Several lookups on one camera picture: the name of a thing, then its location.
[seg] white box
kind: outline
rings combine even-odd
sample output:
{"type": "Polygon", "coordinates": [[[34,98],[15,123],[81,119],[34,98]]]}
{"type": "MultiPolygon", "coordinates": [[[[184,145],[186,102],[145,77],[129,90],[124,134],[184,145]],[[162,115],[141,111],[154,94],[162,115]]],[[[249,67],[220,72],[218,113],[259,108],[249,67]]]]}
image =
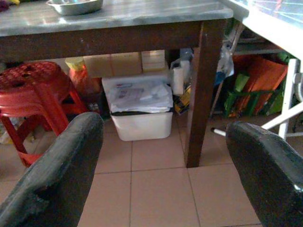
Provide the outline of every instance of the white box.
{"type": "MultiPolygon", "coordinates": [[[[150,80],[170,83],[168,67],[163,71],[143,73],[137,76],[103,78],[102,84],[105,95],[108,96],[110,89],[116,84],[150,80]]],[[[124,141],[161,139],[170,135],[172,112],[111,117],[120,139],[124,141]]]]}
{"type": "Polygon", "coordinates": [[[143,72],[165,68],[165,50],[141,52],[143,72]]]}
{"type": "Polygon", "coordinates": [[[170,135],[172,112],[112,116],[121,140],[162,139],[170,135]]]}

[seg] beige floor tile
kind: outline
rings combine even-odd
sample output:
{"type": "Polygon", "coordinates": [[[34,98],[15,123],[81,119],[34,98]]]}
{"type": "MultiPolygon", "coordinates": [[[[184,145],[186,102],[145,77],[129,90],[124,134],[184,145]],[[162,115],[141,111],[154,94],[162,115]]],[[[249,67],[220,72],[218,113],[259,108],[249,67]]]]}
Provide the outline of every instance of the beige floor tile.
{"type": "Polygon", "coordinates": [[[230,226],[230,227],[262,227],[262,225],[248,225],[248,226],[230,226]]]}
{"type": "Polygon", "coordinates": [[[132,142],[119,139],[117,133],[105,133],[95,173],[131,171],[132,142]]]}
{"type": "Polygon", "coordinates": [[[233,164],[189,169],[201,227],[259,224],[233,164]]]}
{"type": "Polygon", "coordinates": [[[95,175],[78,227],[129,227],[131,173],[95,175]]]}
{"type": "Polygon", "coordinates": [[[172,119],[171,119],[171,128],[177,128],[178,127],[177,118],[178,118],[178,115],[173,114],[172,119]]]}
{"type": "Polygon", "coordinates": [[[17,181],[0,182],[0,204],[4,202],[6,197],[8,197],[8,195],[13,190],[16,184],[17,181]]]}
{"type": "Polygon", "coordinates": [[[289,137],[286,140],[289,145],[303,156],[303,137],[289,137]]]}
{"type": "Polygon", "coordinates": [[[164,139],[133,142],[132,170],[183,167],[184,155],[177,128],[164,139]]]}
{"type": "Polygon", "coordinates": [[[185,168],[132,173],[131,227],[197,227],[185,168]]]}
{"type": "Polygon", "coordinates": [[[0,145],[0,181],[19,180],[24,170],[14,145],[0,145]]]}
{"type": "MultiPolygon", "coordinates": [[[[182,147],[185,149],[186,128],[180,128],[179,130],[182,147]]],[[[202,147],[200,166],[227,163],[232,163],[232,159],[226,146],[225,137],[214,134],[210,131],[210,127],[207,127],[202,147]]]]}
{"type": "Polygon", "coordinates": [[[187,113],[184,113],[182,115],[176,114],[176,120],[179,128],[187,127],[187,113]]]}

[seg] white metal stand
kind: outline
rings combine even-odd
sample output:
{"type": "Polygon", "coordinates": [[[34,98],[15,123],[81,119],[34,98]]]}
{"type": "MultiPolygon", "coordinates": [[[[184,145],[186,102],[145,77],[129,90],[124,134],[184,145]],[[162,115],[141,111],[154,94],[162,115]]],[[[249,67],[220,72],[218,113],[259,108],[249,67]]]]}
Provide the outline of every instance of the white metal stand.
{"type": "MultiPolygon", "coordinates": [[[[280,125],[279,136],[283,139],[286,139],[286,137],[303,136],[303,132],[287,133],[289,119],[303,112],[302,81],[303,64],[300,66],[300,61],[298,59],[291,59],[288,63],[281,115],[267,122],[266,124],[263,124],[263,129],[269,130],[277,125],[280,125]],[[293,100],[294,90],[296,90],[296,97],[299,101],[301,101],[301,103],[290,108],[293,100]]],[[[226,133],[223,130],[212,128],[212,131],[218,135],[226,136],[226,133]]]]}

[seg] metal bowl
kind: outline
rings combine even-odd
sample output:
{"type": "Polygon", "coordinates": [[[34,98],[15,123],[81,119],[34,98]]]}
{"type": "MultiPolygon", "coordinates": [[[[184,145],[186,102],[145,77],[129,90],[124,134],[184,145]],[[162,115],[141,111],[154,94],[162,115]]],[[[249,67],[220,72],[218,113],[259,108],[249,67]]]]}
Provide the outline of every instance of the metal bowl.
{"type": "Polygon", "coordinates": [[[80,15],[100,10],[103,0],[49,0],[47,5],[52,6],[61,15],[80,15]]]}

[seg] white plastic bin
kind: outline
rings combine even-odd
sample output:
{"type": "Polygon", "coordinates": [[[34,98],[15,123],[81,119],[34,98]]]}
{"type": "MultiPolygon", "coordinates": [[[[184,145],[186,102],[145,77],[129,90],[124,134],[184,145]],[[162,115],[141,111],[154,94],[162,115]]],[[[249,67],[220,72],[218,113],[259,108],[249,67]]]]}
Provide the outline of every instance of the white plastic bin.
{"type": "Polygon", "coordinates": [[[172,112],[112,116],[121,140],[162,139],[170,135],[172,112]]]}
{"type": "MultiPolygon", "coordinates": [[[[136,76],[103,78],[102,84],[105,95],[108,96],[110,89],[115,87],[116,84],[150,80],[170,83],[168,68],[163,71],[143,73],[136,76]]],[[[120,139],[124,141],[161,139],[170,135],[172,112],[111,117],[120,139]]]]}

